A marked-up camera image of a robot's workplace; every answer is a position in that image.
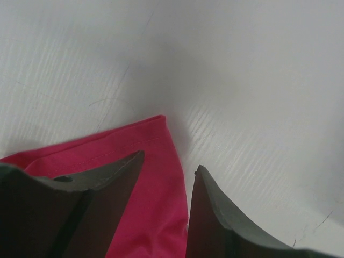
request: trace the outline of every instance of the red cloth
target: red cloth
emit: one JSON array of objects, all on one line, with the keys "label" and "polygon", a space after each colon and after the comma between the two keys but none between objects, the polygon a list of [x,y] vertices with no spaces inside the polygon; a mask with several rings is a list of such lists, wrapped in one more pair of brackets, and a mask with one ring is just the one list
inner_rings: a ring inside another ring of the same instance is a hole
[{"label": "red cloth", "polygon": [[81,172],[145,151],[145,162],[106,257],[185,257],[188,222],[182,168],[164,116],[1,161],[34,176]]}]

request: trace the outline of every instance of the pink fabric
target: pink fabric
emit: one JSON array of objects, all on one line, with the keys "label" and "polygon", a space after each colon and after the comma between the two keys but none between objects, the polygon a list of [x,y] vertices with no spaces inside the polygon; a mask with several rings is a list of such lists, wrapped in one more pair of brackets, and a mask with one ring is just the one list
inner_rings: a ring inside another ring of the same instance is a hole
[{"label": "pink fabric", "polygon": [[34,176],[81,172],[145,151],[145,163],[106,257],[185,257],[188,222],[183,171],[164,116],[1,161]]}]

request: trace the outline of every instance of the red napkin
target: red napkin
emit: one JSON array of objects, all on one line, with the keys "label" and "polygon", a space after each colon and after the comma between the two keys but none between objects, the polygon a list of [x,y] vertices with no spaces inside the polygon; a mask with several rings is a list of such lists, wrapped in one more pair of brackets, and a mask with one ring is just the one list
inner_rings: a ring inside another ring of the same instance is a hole
[{"label": "red napkin", "polygon": [[145,151],[145,163],[106,257],[185,257],[184,177],[164,116],[21,152],[1,162],[33,176],[53,178],[115,162],[136,151]]}]

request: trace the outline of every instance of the white table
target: white table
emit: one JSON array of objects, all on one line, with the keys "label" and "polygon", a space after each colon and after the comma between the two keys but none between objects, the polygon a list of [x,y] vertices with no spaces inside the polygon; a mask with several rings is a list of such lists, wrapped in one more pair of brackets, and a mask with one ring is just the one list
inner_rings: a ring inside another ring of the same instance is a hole
[{"label": "white table", "polygon": [[0,0],[0,155],[168,116],[267,232],[344,256],[344,1]]}]

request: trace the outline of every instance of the scratched white surface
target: scratched white surface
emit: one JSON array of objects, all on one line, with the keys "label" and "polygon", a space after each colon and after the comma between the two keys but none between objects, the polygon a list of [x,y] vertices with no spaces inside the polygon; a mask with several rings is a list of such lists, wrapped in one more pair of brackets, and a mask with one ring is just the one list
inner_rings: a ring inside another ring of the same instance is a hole
[{"label": "scratched white surface", "polygon": [[343,13],[319,0],[0,0],[0,155],[164,113],[188,201],[204,164],[270,234],[344,256]]}]

